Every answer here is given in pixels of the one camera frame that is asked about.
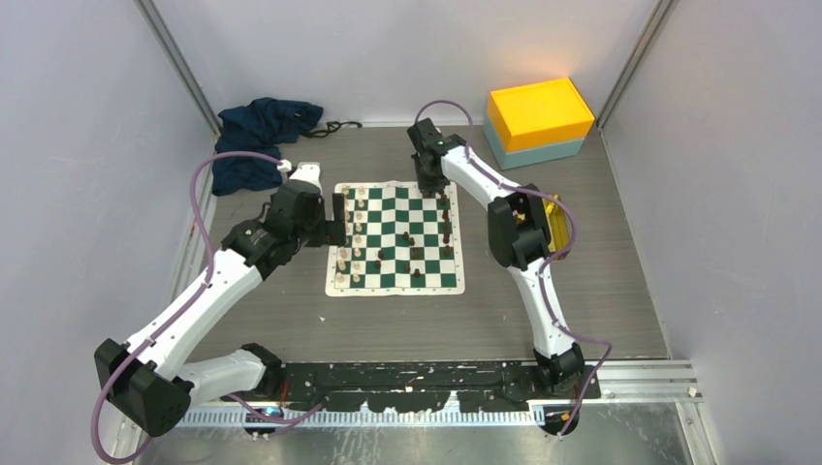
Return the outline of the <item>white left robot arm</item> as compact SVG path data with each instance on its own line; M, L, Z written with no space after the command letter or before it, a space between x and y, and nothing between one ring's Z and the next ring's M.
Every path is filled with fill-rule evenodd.
M171 431L192 407L231 394L269 400L285 384L281 359L257 343L202 362L188 357L238 301L302 247L344 241L344 199L325 196L316 162L301 162L262 219L235 225L204 272L158 317L126 341L94 353L106 400L151 438Z

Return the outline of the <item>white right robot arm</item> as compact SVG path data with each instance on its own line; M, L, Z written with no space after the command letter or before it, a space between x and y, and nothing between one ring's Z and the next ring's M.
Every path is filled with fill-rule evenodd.
M455 183L487 212L490 253L511 274L530 323L539 388L559 398L590 372L582 347L570 334L553 287L549 261L551 233L543 199L533 185L521 186L477 157L467 142L443 135L426 118L407 135L418 187L430 197Z

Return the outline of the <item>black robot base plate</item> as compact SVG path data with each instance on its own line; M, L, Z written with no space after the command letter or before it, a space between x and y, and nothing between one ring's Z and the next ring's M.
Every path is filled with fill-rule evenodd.
M241 394L261 413L309 414L302 427L537 425L552 435L573 432L577 402L600 396L589 365L553 384L520 360L289 363Z

